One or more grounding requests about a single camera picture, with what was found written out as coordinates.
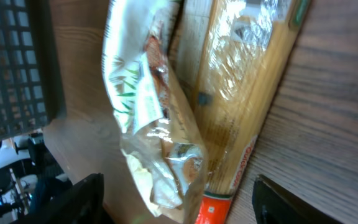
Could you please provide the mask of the grey plastic mesh basket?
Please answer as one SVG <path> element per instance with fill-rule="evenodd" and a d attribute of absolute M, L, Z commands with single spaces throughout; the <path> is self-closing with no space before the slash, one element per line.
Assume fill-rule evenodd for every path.
<path fill-rule="evenodd" d="M 0 142 L 63 114 L 49 1 L 0 0 Z"/>

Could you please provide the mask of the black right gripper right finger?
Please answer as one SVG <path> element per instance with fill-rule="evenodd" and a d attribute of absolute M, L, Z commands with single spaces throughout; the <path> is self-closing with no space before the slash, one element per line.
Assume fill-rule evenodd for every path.
<path fill-rule="evenodd" d="M 262 174 L 254 182 L 252 206 L 257 224 L 341 224 Z"/>

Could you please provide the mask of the orange spaghetti pasta packet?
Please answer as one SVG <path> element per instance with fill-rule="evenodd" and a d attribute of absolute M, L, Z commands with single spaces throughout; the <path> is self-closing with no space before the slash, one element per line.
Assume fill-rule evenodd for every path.
<path fill-rule="evenodd" d="M 172 61 L 208 151 L 197 223 L 224 223 L 310 0 L 186 0 Z"/>

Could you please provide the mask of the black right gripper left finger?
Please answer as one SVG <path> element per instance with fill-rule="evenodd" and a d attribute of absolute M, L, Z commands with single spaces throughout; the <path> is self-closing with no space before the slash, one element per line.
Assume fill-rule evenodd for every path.
<path fill-rule="evenodd" d="M 90 174 L 71 187 L 57 179 L 42 181 L 35 190 L 35 205 L 13 224 L 113 224 L 103 208 L 104 175 Z"/>

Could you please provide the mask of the beige brown snack pouch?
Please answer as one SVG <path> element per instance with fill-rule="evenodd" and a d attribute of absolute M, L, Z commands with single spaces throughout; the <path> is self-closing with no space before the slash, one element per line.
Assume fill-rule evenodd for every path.
<path fill-rule="evenodd" d="M 144 43 L 139 73 L 134 119 L 122 135 L 127 164 L 154 214 L 194 223 L 206 180 L 206 153 L 186 96 L 155 35 Z"/>

